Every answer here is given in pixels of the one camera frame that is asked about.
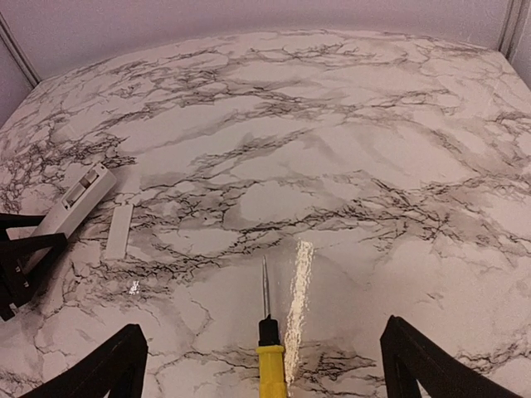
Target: white plastic part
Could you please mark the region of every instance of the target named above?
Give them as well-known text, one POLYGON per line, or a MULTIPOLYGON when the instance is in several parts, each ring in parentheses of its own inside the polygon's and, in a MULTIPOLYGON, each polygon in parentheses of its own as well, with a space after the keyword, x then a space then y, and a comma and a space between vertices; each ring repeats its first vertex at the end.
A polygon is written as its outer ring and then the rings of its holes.
MULTIPOLYGON (((63 233, 66 239, 115 185, 116 177, 103 164, 92 166, 55 204, 33 231, 32 236, 63 233)), ((37 251, 24 270, 30 271, 48 249, 37 251)))
POLYGON ((105 248, 106 259, 123 259, 129 237, 129 225, 133 215, 133 205, 119 206, 114 209, 110 222, 109 239, 105 248))

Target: screwdriver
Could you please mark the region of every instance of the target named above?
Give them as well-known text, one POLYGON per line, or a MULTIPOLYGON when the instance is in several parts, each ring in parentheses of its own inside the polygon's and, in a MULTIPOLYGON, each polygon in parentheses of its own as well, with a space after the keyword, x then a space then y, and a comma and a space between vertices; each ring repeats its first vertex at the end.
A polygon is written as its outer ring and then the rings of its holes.
POLYGON ((279 324, 271 318, 269 279, 266 257, 262 261, 262 293, 264 295, 264 319, 258 323, 258 362, 260 368, 260 398, 286 398, 284 380, 284 347, 280 345, 279 324))

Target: black plastic bracket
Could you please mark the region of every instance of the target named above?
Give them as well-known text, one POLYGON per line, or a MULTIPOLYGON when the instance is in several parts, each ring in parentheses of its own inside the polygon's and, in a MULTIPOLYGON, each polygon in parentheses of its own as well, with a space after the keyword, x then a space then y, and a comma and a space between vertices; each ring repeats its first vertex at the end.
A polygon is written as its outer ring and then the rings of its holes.
POLYGON ((9 240, 8 228, 38 226, 43 218, 0 213, 0 317, 4 321, 15 315, 11 304, 21 307, 32 299, 66 248, 65 234, 9 240), (23 264, 27 258, 43 249, 48 250, 46 255, 24 274, 23 264))

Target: white marble contact paper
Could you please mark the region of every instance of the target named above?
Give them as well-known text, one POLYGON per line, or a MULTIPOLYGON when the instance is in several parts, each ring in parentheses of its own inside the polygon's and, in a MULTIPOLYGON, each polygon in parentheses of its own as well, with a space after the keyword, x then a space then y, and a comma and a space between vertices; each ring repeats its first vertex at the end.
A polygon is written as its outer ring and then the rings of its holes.
POLYGON ((144 396, 258 396, 262 255, 293 397, 386 396, 392 314, 531 396, 530 129, 499 53, 371 32, 185 41, 41 83, 0 130, 0 211, 46 212, 94 162, 119 184, 0 323, 0 396, 126 323, 144 396), (105 260, 121 204, 128 253, 105 260))

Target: white plastic strip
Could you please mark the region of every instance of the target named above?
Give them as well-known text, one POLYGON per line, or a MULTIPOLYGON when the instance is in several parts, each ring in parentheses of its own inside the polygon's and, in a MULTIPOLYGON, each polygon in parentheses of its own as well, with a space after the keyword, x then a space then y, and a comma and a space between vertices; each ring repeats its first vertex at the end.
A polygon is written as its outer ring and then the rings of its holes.
POLYGON ((114 209, 113 220, 110 222, 109 239, 105 249, 105 258, 123 259, 129 237, 129 225, 133 215, 133 205, 125 205, 114 209))

